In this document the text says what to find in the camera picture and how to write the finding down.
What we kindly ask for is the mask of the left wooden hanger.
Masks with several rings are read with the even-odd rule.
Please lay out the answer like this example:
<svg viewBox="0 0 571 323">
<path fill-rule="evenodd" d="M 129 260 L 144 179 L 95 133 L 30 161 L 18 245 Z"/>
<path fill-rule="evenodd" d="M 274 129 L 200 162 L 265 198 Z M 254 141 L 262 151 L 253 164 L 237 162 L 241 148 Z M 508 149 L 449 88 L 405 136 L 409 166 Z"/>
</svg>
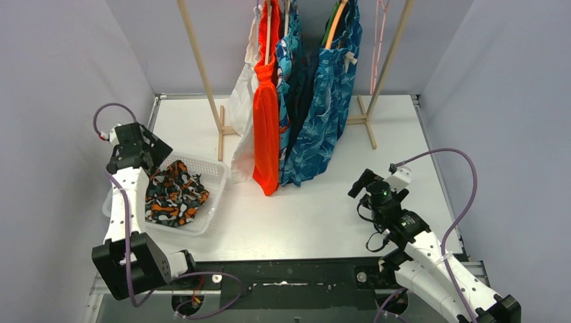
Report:
<svg viewBox="0 0 571 323">
<path fill-rule="evenodd" d="M 266 17 L 266 38 L 265 38 L 265 51 L 264 51 L 264 65 L 269 64 L 269 51 L 270 51 L 270 42 L 271 42 L 271 17 L 272 17 L 272 4 L 271 0 L 266 0 L 266 10 L 267 10 L 267 17 Z"/>
</svg>

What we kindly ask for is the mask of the teal shark print shorts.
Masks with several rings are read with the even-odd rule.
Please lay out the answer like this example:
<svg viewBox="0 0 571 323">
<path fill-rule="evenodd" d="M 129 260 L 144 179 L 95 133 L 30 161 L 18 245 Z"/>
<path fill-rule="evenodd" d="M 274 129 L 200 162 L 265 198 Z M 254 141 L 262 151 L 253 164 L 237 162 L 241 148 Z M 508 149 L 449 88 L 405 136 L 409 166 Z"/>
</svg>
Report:
<svg viewBox="0 0 571 323">
<path fill-rule="evenodd" d="M 296 101 L 300 95 L 307 69 L 302 28 L 296 1 L 290 9 L 290 31 L 275 47 L 277 63 L 276 93 L 279 103 L 279 183 L 286 183 L 286 149 L 294 120 Z"/>
</svg>

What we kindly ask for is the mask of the green hanger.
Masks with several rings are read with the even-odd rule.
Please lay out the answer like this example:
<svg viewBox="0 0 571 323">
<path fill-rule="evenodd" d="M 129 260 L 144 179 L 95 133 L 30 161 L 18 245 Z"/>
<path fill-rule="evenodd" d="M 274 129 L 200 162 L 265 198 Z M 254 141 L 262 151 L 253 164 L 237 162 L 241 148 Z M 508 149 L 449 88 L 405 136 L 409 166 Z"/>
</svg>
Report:
<svg viewBox="0 0 571 323">
<path fill-rule="evenodd" d="M 327 43 L 327 39 L 329 37 L 330 31 L 331 31 L 331 28 L 333 25 L 333 20 L 336 16 L 338 9 L 339 9 L 339 6 L 340 6 L 340 2 L 336 2 L 333 9 L 332 9 L 332 12 L 331 12 L 330 17 L 329 17 L 328 22 L 327 22 L 325 33 L 323 35 L 323 39 L 321 41 L 322 46 L 326 45 L 326 43 Z"/>
</svg>

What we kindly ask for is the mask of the orange wooden hanger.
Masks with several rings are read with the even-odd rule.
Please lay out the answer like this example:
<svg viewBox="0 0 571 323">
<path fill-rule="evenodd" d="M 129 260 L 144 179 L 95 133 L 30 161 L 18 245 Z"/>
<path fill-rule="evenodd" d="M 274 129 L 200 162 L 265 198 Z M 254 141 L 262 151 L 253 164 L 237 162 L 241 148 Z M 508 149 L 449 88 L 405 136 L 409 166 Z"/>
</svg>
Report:
<svg viewBox="0 0 571 323">
<path fill-rule="evenodd" d="M 337 8 L 337 11 L 336 11 L 335 16 L 333 18 L 333 21 L 331 23 L 329 34 L 327 36 L 327 40 L 325 43 L 325 49 L 327 49 L 327 50 L 329 50 L 332 46 L 332 43 L 333 43 L 333 40 L 335 37 L 335 31 L 337 29 L 339 21 L 341 20 L 341 16 L 343 15 L 343 10 L 345 9 L 348 2 L 349 2 L 348 0 L 341 0 L 341 2 L 339 3 L 339 6 Z"/>
</svg>

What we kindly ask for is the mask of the white plastic basket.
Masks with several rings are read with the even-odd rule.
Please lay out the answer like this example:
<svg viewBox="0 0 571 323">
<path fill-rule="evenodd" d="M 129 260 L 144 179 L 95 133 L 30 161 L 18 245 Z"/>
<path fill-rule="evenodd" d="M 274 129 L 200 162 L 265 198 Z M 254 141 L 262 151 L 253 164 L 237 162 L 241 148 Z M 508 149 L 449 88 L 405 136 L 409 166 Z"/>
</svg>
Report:
<svg viewBox="0 0 571 323">
<path fill-rule="evenodd" d="M 106 170 L 113 179 L 105 238 L 112 241 L 125 233 L 126 210 L 131 231 L 200 236 L 215 215 L 228 173 L 220 161 L 137 147 L 115 148 Z"/>
</svg>

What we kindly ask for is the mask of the orange mesh shorts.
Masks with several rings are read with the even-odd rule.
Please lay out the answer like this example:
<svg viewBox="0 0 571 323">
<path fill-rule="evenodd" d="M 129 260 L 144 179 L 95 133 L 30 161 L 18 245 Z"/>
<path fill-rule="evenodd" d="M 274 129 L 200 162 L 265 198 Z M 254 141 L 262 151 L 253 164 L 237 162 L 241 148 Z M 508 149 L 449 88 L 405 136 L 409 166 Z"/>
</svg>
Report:
<svg viewBox="0 0 571 323">
<path fill-rule="evenodd" d="M 255 166 L 253 179 L 261 187 L 264 195 L 271 196 L 278 186 L 279 176 L 279 104 L 276 93 L 277 67 L 275 46 L 280 39 L 281 9 L 277 1 L 271 1 L 271 42 L 269 64 L 264 65 L 266 38 L 266 4 L 263 2 L 262 17 L 259 23 L 259 62 L 254 71 L 259 86 L 254 94 L 253 132 Z"/>
</svg>

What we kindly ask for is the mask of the camouflage orange black shorts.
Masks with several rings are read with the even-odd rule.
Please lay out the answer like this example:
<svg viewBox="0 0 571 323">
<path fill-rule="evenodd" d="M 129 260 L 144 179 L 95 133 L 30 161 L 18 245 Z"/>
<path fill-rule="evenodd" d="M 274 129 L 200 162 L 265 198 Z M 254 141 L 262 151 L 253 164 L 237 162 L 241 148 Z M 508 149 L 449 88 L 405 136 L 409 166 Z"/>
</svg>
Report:
<svg viewBox="0 0 571 323">
<path fill-rule="evenodd" d="M 200 174 L 189 172 L 181 160 L 158 170 L 149 179 L 145 196 L 145 220 L 168 227 L 191 223 L 210 192 Z"/>
</svg>

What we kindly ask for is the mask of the pink wire hanger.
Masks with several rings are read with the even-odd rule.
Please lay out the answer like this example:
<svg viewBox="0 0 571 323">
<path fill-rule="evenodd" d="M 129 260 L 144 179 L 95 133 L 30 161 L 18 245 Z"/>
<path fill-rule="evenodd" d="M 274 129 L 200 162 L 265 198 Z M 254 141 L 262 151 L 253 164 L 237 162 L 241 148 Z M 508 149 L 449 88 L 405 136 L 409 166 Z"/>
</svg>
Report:
<svg viewBox="0 0 571 323">
<path fill-rule="evenodd" d="M 380 64 L 384 29 L 387 20 L 387 13 L 390 6 L 390 0 L 376 1 L 375 21 L 374 21 L 374 41 L 372 51 L 372 66 L 370 74 L 370 94 L 373 94 L 374 86 L 378 78 L 378 66 Z"/>
</svg>

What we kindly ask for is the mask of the navy blue shorts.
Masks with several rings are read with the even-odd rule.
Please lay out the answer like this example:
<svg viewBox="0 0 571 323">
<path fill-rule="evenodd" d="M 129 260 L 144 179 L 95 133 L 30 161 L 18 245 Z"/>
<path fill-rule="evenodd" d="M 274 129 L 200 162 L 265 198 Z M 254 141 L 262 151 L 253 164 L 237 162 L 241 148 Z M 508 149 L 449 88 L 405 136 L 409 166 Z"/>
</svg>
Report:
<svg viewBox="0 0 571 323">
<path fill-rule="evenodd" d="M 313 50 L 313 52 L 310 55 L 308 68 L 304 74 L 303 87 L 296 101 L 294 120 L 292 121 L 290 127 L 290 137 L 288 140 L 287 149 L 285 151 L 286 161 L 289 159 L 290 153 L 292 152 L 293 146 L 302 129 L 304 121 L 308 116 L 308 111 L 310 109 L 312 98 L 314 95 L 314 78 L 319 66 L 319 54 L 321 49 L 323 48 L 324 46 L 322 45 L 318 46 Z"/>
</svg>

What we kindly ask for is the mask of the wooden clothes rack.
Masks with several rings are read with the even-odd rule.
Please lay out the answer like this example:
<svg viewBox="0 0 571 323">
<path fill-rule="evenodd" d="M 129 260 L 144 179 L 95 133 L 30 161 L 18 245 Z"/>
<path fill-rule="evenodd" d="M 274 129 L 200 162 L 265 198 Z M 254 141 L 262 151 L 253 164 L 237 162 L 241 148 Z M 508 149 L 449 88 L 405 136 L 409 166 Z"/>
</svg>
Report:
<svg viewBox="0 0 571 323">
<path fill-rule="evenodd" d="M 199 43 L 196 37 L 196 33 L 194 27 L 192 25 L 190 13 L 187 7 L 187 4 L 183 0 L 178 0 L 177 2 L 178 10 L 182 18 L 182 22 L 184 24 L 185 31 L 187 33 L 187 37 L 189 39 L 189 43 L 191 45 L 191 49 L 197 64 L 197 68 L 199 71 L 199 75 L 207 96 L 207 101 L 209 102 L 209 107 L 211 109 L 211 113 L 213 116 L 213 120 L 216 125 L 217 129 L 217 160 L 222 161 L 224 159 L 224 137 L 226 135 L 235 135 L 236 131 L 233 130 L 231 126 L 227 126 L 224 124 L 225 122 L 225 108 L 223 106 L 217 106 L 214 98 L 213 92 L 210 86 L 210 82 L 208 80 L 208 75 L 206 72 L 206 68 L 203 62 L 203 58 L 201 55 L 201 50 L 199 47 Z M 405 4 L 401 10 L 401 15 L 399 18 L 399 22 L 397 24 L 397 29 L 395 31 L 395 35 L 391 40 L 391 44 L 389 46 L 387 55 L 385 60 L 382 64 L 382 68 L 378 69 L 378 78 L 376 80 L 373 94 L 371 95 L 370 102 L 368 106 L 364 105 L 362 96 L 359 95 L 357 97 L 358 107 L 360 109 L 360 114 L 351 115 L 348 118 L 347 124 L 354 125 L 354 124 L 362 124 L 366 129 L 366 133 L 368 135 L 370 145 L 372 149 L 377 148 L 377 142 L 374 135 L 374 131 L 372 130 L 371 125 L 371 118 L 374 113 L 374 109 L 376 108 L 376 103 L 378 97 L 381 93 L 381 90 L 384 88 L 384 84 L 387 80 L 387 75 L 389 74 L 390 68 L 396 57 L 398 47 L 401 42 L 402 35 L 404 33 L 405 27 L 409 21 L 409 17 L 411 11 L 415 5 L 414 0 L 406 0 Z"/>
</svg>

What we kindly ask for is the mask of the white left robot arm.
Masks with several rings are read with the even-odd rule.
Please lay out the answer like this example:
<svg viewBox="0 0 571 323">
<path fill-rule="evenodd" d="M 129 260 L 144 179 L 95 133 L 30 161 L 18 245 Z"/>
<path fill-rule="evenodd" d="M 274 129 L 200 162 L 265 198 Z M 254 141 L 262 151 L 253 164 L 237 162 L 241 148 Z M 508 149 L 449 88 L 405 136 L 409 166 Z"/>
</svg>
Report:
<svg viewBox="0 0 571 323">
<path fill-rule="evenodd" d="M 115 299 L 129 299 L 139 307 L 173 280 L 193 286 L 199 268 L 188 250 L 166 254 L 145 229 L 149 179 L 172 148 L 138 122 L 117 124 L 107 140 L 112 145 L 105 167 L 112 209 L 103 243 L 92 249 L 92 261 Z"/>
</svg>

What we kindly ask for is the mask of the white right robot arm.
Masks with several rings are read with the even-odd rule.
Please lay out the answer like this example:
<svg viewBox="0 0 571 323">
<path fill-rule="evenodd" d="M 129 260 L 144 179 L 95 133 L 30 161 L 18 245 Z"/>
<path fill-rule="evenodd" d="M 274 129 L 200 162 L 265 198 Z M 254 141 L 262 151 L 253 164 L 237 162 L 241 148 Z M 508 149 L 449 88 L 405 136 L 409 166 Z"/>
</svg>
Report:
<svg viewBox="0 0 571 323">
<path fill-rule="evenodd" d="M 383 178 L 366 169 L 348 195 L 364 193 L 358 209 L 371 212 L 367 219 L 382 244 L 396 248 L 379 261 L 382 284 L 416 294 L 447 322 L 520 322 L 522 309 L 511 295 L 501 296 L 478 279 L 449 252 L 430 226 L 402 202 L 408 195 L 410 169 L 397 168 Z"/>
</svg>

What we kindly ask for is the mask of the white garment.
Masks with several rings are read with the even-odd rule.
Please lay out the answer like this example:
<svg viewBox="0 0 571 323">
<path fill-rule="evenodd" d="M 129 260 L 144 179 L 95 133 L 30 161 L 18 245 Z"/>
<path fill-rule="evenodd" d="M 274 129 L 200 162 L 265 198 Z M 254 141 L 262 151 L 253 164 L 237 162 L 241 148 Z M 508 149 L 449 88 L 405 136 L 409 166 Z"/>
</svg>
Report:
<svg viewBox="0 0 571 323">
<path fill-rule="evenodd" d="M 254 94 L 259 86 L 254 67 L 260 59 L 258 35 L 262 9 L 261 4 L 253 9 L 254 16 L 250 26 L 244 66 L 228 100 L 230 126 L 241 137 L 230 164 L 231 177 L 235 184 L 253 179 L 255 166 L 253 104 Z"/>
</svg>

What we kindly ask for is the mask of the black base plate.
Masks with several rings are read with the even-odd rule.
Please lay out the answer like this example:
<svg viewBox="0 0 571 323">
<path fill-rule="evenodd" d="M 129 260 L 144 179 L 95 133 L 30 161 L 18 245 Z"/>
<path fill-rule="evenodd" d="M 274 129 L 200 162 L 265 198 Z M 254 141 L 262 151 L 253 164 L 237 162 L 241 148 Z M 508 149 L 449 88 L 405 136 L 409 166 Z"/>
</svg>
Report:
<svg viewBox="0 0 571 323">
<path fill-rule="evenodd" d="M 176 322 L 414 322 L 418 302 L 373 258 L 207 262 L 163 287 Z"/>
</svg>

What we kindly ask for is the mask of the blue leaf print shorts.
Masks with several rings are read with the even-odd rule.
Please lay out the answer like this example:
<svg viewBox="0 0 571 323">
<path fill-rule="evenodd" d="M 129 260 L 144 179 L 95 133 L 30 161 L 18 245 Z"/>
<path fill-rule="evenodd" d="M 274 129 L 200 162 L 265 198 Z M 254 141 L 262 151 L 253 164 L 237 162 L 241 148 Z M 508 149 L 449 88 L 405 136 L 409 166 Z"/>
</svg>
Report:
<svg viewBox="0 0 571 323">
<path fill-rule="evenodd" d="M 285 163 L 285 184 L 300 186 L 326 171 L 343 135 L 354 90 L 362 27 L 357 1 L 349 1 L 329 50 L 321 49 L 314 95 L 302 129 Z"/>
</svg>

